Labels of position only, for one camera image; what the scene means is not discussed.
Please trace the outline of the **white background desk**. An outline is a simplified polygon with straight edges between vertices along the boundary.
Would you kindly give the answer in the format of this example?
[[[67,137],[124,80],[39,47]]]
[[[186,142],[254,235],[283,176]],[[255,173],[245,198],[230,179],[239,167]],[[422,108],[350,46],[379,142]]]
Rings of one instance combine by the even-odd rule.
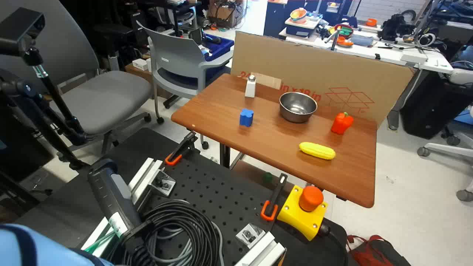
[[[316,34],[311,34],[310,37],[298,37],[288,34],[286,30],[279,31],[279,37],[285,41],[319,49],[330,49],[338,53],[378,59],[388,64],[413,66],[416,69],[413,80],[401,92],[394,106],[387,114],[387,126],[390,130],[396,130],[398,127],[400,109],[424,74],[437,72],[450,75],[453,71],[447,59],[435,49],[421,49],[415,44],[391,44],[387,41],[379,41],[373,30],[369,27],[360,27],[354,31],[354,35],[370,37],[373,38],[373,43],[369,47],[357,44],[353,44],[351,47],[336,47],[332,37],[322,38]]]

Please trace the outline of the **right orange black clamp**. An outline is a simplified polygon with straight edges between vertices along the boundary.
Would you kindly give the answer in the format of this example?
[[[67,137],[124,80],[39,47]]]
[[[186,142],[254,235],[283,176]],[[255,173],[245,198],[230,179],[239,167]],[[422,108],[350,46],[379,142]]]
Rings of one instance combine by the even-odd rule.
[[[285,173],[280,173],[277,177],[276,188],[273,189],[270,198],[262,202],[260,210],[260,217],[264,222],[273,222],[276,219],[276,214],[279,211],[277,201],[279,201],[280,192],[283,191],[286,179],[288,176]]]

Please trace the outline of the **light grey plastic chair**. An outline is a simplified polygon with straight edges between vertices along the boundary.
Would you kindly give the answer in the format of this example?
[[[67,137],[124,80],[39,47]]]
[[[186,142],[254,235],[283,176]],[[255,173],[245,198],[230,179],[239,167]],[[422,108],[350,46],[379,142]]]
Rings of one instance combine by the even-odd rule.
[[[150,41],[153,84],[175,97],[193,97],[226,71],[233,41],[197,31],[195,37],[171,35],[140,25]]]

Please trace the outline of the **brown cardboard sheet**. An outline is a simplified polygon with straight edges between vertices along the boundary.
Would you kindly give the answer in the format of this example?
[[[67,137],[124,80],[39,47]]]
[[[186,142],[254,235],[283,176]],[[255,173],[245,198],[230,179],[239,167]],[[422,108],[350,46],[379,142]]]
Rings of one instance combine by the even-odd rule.
[[[234,34],[231,74],[262,74],[282,92],[304,92],[322,112],[381,123],[413,75],[409,66],[248,32]]]

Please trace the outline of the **blue cube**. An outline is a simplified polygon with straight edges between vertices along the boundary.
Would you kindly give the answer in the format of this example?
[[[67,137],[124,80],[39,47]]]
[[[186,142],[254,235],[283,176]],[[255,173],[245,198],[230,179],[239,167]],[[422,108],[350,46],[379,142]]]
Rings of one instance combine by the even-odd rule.
[[[243,127],[249,127],[252,124],[254,111],[252,109],[242,109],[239,112],[239,124]]]

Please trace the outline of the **left orange black clamp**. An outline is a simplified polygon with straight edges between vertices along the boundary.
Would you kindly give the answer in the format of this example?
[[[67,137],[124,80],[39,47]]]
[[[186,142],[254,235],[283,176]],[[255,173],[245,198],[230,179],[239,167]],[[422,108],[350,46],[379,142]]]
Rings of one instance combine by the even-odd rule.
[[[187,133],[181,142],[165,157],[163,163],[166,165],[175,165],[181,158],[183,152],[193,146],[196,136],[193,133]]]

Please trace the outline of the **orange black clamp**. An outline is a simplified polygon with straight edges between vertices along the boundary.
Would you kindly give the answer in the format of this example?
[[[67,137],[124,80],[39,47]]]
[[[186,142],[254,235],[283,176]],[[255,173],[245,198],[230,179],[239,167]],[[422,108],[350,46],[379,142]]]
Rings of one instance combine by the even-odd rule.
[[[273,222],[276,219],[276,214],[279,211],[277,201],[279,201],[280,192],[283,191],[286,179],[288,176],[285,173],[280,173],[277,177],[276,188],[273,189],[270,198],[262,202],[260,210],[260,217],[264,222]]]
[[[181,158],[183,152],[193,146],[196,136],[193,133],[187,133],[181,142],[165,157],[163,163],[166,165],[175,165]]]

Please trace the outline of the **black suitcase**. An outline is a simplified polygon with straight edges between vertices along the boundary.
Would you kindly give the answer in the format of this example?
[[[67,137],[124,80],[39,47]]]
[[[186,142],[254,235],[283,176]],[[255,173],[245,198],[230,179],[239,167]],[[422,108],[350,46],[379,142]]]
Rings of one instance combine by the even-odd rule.
[[[473,102],[473,84],[428,74],[400,109],[403,130],[431,139]]]

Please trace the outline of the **yellow toy corn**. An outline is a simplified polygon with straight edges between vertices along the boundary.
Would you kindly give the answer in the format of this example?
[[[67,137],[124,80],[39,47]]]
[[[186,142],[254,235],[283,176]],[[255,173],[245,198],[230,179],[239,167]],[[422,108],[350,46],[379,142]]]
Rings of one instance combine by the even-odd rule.
[[[329,146],[323,146],[314,142],[299,142],[298,149],[310,157],[320,158],[320,160],[333,160],[335,158],[335,151]]]

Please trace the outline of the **yellow emergency stop box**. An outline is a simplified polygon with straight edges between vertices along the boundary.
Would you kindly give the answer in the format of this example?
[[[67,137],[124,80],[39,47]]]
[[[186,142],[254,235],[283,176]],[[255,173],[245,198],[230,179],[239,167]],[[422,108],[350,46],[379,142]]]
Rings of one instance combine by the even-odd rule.
[[[311,241],[322,226],[325,210],[326,202],[319,188],[294,185],[276,219]]]

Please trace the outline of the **red black bag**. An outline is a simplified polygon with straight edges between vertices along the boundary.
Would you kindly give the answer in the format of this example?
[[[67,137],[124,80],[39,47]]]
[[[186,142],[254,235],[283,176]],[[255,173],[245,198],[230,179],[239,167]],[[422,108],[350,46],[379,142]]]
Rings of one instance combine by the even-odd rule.
[[[410,266],[410,263],[379,235],[370,235],[369,238],[347,235],[345,247],[348,256],[359,266]]]

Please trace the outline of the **red toy pepper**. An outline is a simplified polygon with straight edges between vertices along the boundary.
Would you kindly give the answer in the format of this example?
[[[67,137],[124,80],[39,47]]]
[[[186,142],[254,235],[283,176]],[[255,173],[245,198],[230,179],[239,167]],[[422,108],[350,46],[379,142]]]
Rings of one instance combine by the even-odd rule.
[[[330,131],[342,134],[354,123],[354,118],[348,112],[338,112],[332,121]]]

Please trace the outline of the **grey office chair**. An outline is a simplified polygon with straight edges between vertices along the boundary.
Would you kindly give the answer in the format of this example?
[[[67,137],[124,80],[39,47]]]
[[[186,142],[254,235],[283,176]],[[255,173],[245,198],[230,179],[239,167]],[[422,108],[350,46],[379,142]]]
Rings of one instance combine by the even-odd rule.
[[[0,0],[0,19],[17,9],[38,12],[45,19],[35,47],[54,86],[87,74],[87,80],[63,92],[61,99],[90,140],[103,139],[101,151],[115,143],[116,130],[138,120],[150,121],[147,112],[138,114],[152,93],[150,84],[124,71],[98,72],[91,44],[59,0]]]

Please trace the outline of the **metal bowl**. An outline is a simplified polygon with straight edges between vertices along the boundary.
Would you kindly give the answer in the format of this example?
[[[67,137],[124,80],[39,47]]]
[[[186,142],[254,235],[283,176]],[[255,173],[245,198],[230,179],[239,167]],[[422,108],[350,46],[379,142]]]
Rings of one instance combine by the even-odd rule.
[[[279,115],[289,123],[302,124],[317,111],[317,102],[301,92],[285,92],[279,96]]]

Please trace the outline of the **white salt cellar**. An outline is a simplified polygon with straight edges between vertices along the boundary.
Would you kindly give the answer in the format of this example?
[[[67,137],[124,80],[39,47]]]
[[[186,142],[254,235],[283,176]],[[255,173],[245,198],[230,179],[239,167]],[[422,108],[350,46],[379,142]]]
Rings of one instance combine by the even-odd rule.
[[[245,97],[255,96],[255,75],[249,74],[245,83]]]

